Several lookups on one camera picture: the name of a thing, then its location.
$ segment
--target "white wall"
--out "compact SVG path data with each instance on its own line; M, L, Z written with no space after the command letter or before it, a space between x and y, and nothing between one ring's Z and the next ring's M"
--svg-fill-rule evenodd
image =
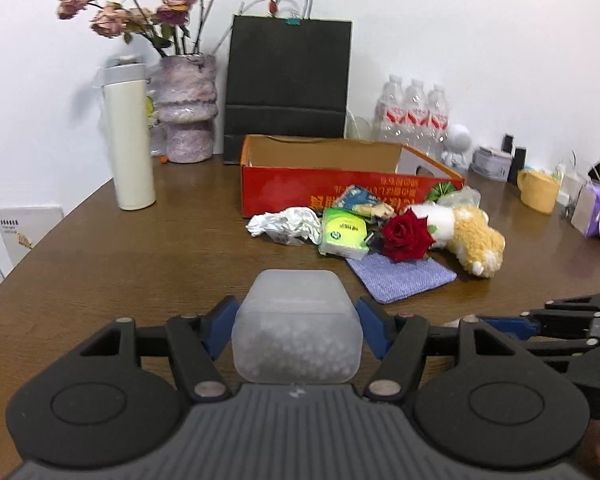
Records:
M205 48L240 1L218 2ZM128 49L88 30L91 11L60 22L55 7L0 0L0 205L69 212L110 177L90 84L108 56ZM600 0L315 0L314 17L354 23L354 114L371 115L389 73L417 76L447 88L452 121L477 142L514 134L535 166L571 149L600 156ZM1 240L0 264L10 270Z

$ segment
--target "red rose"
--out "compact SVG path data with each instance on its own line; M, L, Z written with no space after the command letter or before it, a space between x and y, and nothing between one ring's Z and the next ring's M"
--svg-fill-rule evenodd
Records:
M395 263L421 260L436 241L427 230L427 218L418 218L411 209L394 216L381 229L382 254Z

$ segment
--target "black paper bag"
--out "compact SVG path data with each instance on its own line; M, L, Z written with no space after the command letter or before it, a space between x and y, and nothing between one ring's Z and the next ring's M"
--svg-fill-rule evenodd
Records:
M342 137L350 45L351 22L235 16L225 163L239 162L247 134Z

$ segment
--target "white figurine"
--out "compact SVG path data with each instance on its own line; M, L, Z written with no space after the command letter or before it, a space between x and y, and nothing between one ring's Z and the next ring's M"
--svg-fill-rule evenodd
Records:
M465 154L469 148L471 148L469 130L462 124L451 124L444 142L442 161L450 168L466 171L469 169L469 162Z

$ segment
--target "red and white bottle label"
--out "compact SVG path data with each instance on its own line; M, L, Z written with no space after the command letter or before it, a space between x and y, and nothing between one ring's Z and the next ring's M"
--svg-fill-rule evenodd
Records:
M397 106L391 108L387 107L386 113L384 114L384 119L388 123L404 124L404 110L402 108L398 108Z
M407 112L407 122L415 126L426 126L429 122L429 113L426 110L409 110Z
M449 118L442 114L433 114L431 116L431 126L436 130L446 130L449 126Z

